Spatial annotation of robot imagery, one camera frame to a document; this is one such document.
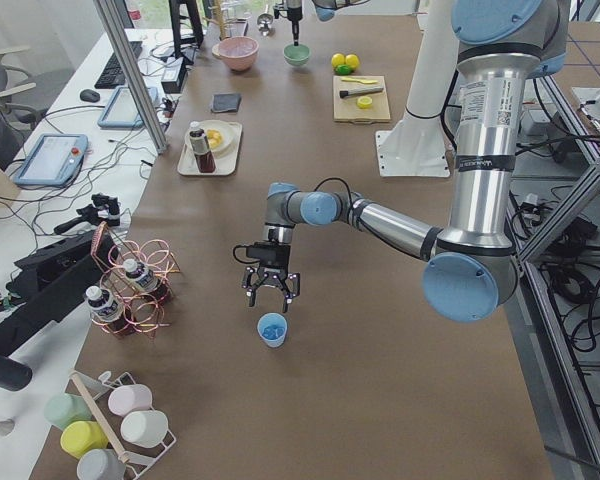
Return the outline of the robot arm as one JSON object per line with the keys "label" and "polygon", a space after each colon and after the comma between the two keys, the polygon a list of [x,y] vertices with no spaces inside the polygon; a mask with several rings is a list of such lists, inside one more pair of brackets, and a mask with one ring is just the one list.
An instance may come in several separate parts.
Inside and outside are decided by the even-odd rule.
{"label": "robot arm", "polygon": [[[360,0],[311,0],[321,21],[330,20],[337,10],[364,4]],[[274,18],[286,18],[291,23],[293,45],[299,45],[300,21],[303,19],[302,0],[283,0],[273,6]]]}
{"label": "robot arm", "polygon": [[562,67],[568,22],[565,1],[455,2],[450,25],[465,85],[448,225],[428,225],[350,190],[304,192],[274,183],[264,238],[246,249],[251,264],[242,285],[248,299],[271,287],[290,303],[300,292],[299,275],[288,269],[295,226],[341,221],[425,261],[424,295],[442,316],[457,322],[490,316],[517,284],[505,217],[525,83]]}

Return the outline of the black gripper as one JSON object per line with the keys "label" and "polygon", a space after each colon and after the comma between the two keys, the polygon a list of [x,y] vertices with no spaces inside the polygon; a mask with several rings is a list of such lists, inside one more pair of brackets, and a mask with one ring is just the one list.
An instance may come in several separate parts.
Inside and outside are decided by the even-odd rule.
{"label": "black gripper", "polygon": [[300,28],[299,24],[303,18],[303,7],[301,0],[283,0],[274,4],[274,18],[280,16],[291,22],[293,43],[299,43]]}
{"label": "black gripper", "polygon": [[248,299],[248,306],[255,306],[257,290],[261,286],[271,286],[281,290],[282,312],[287,313],[293,299],[300,295],[300,274],[288,274],[291,245],[269,241],[254,244],[266,249],[267,254],[256,267],[245,268],[243,289]]}

